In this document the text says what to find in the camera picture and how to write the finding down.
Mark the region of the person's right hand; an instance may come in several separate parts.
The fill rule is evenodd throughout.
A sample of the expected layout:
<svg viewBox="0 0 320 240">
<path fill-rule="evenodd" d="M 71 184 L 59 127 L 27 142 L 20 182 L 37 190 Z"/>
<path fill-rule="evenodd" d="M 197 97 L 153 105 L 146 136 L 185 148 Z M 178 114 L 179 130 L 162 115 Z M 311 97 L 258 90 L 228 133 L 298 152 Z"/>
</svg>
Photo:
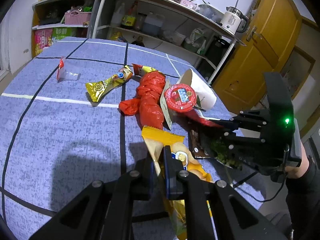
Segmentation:
<svg viewBox="0 0 320 240">
<path fill-rule="evenodd" d="M 302 162 L 299 167 L 291 167 L 291 166 L 286 166 L 285 167 L 285 172 L 287 173 L 287 177 L 290 179 L 298 179 L 302 177 L 306 171 L 309 168 L 309 160 L 306 155 L 305 148 L 300 142 L 300 149 L 301 149 L 301 154 L 302 154 Z"/>
</svg>

